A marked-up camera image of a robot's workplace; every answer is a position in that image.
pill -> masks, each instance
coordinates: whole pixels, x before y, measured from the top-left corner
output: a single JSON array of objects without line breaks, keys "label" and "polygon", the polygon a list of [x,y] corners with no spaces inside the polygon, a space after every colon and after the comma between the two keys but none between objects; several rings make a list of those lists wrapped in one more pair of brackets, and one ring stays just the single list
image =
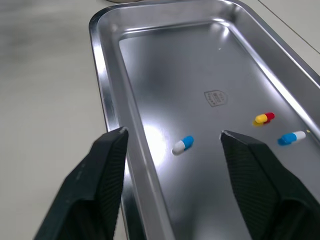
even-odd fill
[{"label": "pill", "polygon": [[264,114],[260,114],[258,116],[255,117],[255,121],[258,124],[267,124],[269,123],[272,119],[275,118],[275,114],[273,112],[267,112]]},{"label": "pill", "polygon": [[174,155],[179,155],[183,153],[185,150],[190,148],[192,144],[194,143],[194,138],[192,136],[186,136],[185,138],[178,141],[176,144],[172,147],[172,153]]},{"label": "pill", "polygon": [[305,137],[306,133],[304,131],[295,131],[283,135],[280,139],[278,139],[278,143],[280,145],[289,145],[299,140],[302,140]]}]

